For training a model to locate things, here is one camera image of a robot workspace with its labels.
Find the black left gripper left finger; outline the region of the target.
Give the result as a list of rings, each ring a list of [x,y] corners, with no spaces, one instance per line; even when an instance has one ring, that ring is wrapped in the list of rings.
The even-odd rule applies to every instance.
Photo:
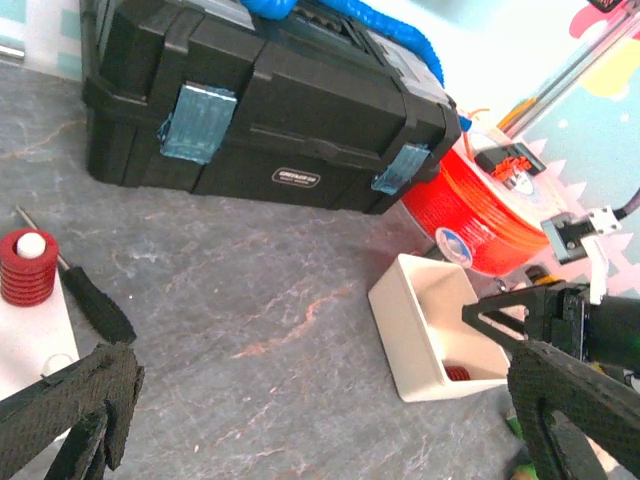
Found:
[[[102,479],[124,457],[144,367],[125,344],[86,357],[1,401],[1,477],[10,479],[61,434],[47,479]]]

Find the black handled screwdriver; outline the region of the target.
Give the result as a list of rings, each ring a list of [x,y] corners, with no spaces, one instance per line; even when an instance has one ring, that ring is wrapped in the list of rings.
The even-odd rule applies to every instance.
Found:
[[[16,207],[15,211],[26,224],[25,228],[39,229],[22,208]],[[71,293],[85,319],[105,341],[131,344],[137,339],[131,322],[120,307],[95,286],[83,268],[66,262],[60,249],[56,279]]]

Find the large red spring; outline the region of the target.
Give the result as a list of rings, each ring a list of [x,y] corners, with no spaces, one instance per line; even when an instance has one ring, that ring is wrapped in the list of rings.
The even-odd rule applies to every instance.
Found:
[[[59,247],[48,232],[23,228],[1,239],[1,296],[16,307],[34,307],[53,293]]]

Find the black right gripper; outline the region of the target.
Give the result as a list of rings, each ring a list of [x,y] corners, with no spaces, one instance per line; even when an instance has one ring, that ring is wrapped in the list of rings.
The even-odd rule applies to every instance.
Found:
[[[495,343],[537,340],[587,359],[590,285],[555,282],[489,296],[462,307],[462,320]]]

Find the white peg fixture base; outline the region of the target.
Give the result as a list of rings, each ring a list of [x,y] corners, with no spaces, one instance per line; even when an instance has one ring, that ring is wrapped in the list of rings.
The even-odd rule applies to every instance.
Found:
[[[34,307],[1,303],[1,398],[23,390],[79,360],[59,279]]]

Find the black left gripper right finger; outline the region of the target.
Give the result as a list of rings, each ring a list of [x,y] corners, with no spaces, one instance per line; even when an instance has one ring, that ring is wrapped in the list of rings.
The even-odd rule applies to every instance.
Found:
[[[639,393],[539,341],[512,351],[508,389],[540,479],[605,479],[595,442],[639,475]]]

